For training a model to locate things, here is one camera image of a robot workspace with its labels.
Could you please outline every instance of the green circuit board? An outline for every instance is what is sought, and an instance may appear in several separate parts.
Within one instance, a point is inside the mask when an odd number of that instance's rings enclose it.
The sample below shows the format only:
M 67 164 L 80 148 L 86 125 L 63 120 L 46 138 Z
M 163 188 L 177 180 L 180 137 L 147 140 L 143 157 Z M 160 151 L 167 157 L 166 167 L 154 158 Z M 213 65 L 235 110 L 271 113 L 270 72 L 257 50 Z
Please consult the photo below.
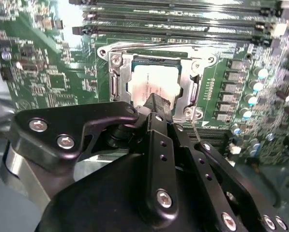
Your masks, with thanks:
M 276 92 L 289 94 L 289 6 L 276 0 L 223 2 L 0 0 L 2 78 L 18 110 L 108 102 L 109 65 L 98 55 L 100 47 L 133 42 L 207 48 L 216 61 L 200 76 L 195 106 L 203 117 L 184 126 L 214 133 L 237 124 L 240 158 L 287 162 L 289 151 L 282 148 L 289 136 L 289 101 Z M 268 72 L 262 79 L 260 68 Z M 235 82 L 227 79 L 239 70 Z M 262 84 L 261 91 L 253 90 L 253 81 Z M 233 98 L 221 111 L 228 88 Z M 257 103 L 248 103 L 249 94 Z M 243 117 L 246 111 L 252 116 Z M 261 145 L 254 153 L 253 139 Z

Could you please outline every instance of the black metal bracket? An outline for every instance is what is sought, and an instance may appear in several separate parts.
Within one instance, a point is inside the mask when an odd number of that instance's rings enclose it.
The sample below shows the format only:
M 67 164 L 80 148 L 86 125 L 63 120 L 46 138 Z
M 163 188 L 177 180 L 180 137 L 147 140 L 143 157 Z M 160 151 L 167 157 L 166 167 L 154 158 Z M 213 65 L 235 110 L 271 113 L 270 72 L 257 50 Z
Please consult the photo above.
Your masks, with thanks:
M 240 218 L 248 231 L 285 231 L 277 223 L 280 220 L 274 207 L 213 146 L 202 141 L 195 145 L 195 149 L 207 157 L 223 192 L 230 193 L 238 203 Z
M 32 130 L 29 124 L 34 119 L 45 122 L 47 129 Z M 84 151 L 85 136 L 91 136 L 89 148 L 93 148 L 106 127 L 134 124 L 137 120 L 137 111 L 125 102 L 22 111 L 12 121 L 9 140 L 16 153 L 49 172 L 63 174 L 73 169 Z M 62 135 L 74 141 L 71 148 L 58 145 L 57 139 Z

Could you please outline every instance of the silver screw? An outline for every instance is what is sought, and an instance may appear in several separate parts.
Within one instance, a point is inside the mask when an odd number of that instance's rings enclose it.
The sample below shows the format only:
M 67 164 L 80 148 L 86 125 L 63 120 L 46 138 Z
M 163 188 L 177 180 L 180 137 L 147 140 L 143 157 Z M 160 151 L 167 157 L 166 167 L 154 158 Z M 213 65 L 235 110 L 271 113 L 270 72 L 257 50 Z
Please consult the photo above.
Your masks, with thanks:
M 225 225 L 230 229 L 231 231 L 236 231 L 237 225 L 234 219 L 228 214 L 228 213 L 222 213 L 222 219 Z
M 273 140 L 274 140 L 274 134 L 272 134 L 272 133 L 268 134 L 268 135 L 266 136 L 266 139 L 267 139 L 269 142 L 273 141 Z
M 184 115 L 187 117 L 187 118 L 191 118 L 192 117 L 192 113 L 193 113 L 193 110 L 191 108 L 186 108 L 184 110 Z
M 68 135 L 62 135 L 58 137 L 57 144 L 63 149 L 71 149 L 72 147 L 74 147 L 75 142 Z
M 200 67 L 200 65 L 198 64 L 197 61 L 195 61 L 194 63 L 192 63 L 192 71 L 195 72 L 199 67 Z
M 47 129 L 47 124 L 40 119 L 35 119 L 29 122 L 29 128 L 36 132 L 44 132 Z
M 275 220 L 280 225 L 280 227 L 282 227 L 282 229 L 284 229 L 285 231 L 288 229 L 287 226 L 285 225 L 284 221 L 282 221 L 281 218 L 275 217 Z
M 183 131 L 183 128 L 180 125 L 177 125 L 179 131 Z
M 160 117 L 159 115 L 156 115 L 155 118 L 156 118 L 158 121 L 161 121 L 161 122 L 163 121 L 162 117 Z
M 211 150 L 211 148 L 210 148 L 210 146 L 209 145 L 207 145 L 207 144 L 203 144 L 204 145 L 204 148 L 206 149 L 206 150 L 208 150 L 208 151 L 210 151 Z
M 272 230 L 275 230 L 274 222 L 266 215 L 264 216 L 264 219 L 265 219 L 266 224 L 269 226 L 269 228 Z
M 157 192 L 157 201 L 161 204 L 164 208 L 170 208 L 172 205 L 172 199 L 168 193 L 165 191 L 158 191 Z
M 9 61 L 12 59 L 12 54 L 10 52 L 3 51 L 1 52 L 1 58 L 5 61 Z
M 114 55 L 111 57 L 111 62 L 115 67 L 118 67 L 122 63 L 122 58 L 117 55 Z

